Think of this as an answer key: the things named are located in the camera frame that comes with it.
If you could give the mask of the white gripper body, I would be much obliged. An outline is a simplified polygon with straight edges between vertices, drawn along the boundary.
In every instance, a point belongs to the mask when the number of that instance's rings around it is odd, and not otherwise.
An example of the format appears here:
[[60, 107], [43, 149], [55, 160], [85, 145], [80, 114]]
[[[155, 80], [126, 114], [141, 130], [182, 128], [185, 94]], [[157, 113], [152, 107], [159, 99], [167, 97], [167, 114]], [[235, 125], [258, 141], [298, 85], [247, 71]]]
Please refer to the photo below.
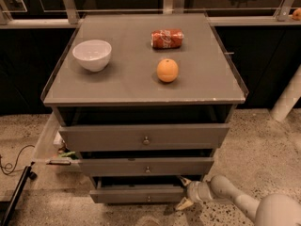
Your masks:
[[208, 182], [192, 181], [187, 186], [187, 196], [192, 202], [213, 202], [218, 197], [211, 190]]

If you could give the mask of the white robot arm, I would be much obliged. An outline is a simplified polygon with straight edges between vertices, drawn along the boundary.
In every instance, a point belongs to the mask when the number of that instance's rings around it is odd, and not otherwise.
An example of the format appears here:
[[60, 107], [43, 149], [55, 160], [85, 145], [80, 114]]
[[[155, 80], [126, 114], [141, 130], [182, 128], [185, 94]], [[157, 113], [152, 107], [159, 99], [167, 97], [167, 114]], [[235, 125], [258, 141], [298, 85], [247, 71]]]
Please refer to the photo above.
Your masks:
[[199, 202], [233, 203], [254, 226], [301, 226], [301, 204], [283, 194], [270, 194], [260, 201], [238, 189], [228, 178], [215, 175], [210, 181], [191, 181], [179, 176], [186, 194], [176, 206], [183, 210]]

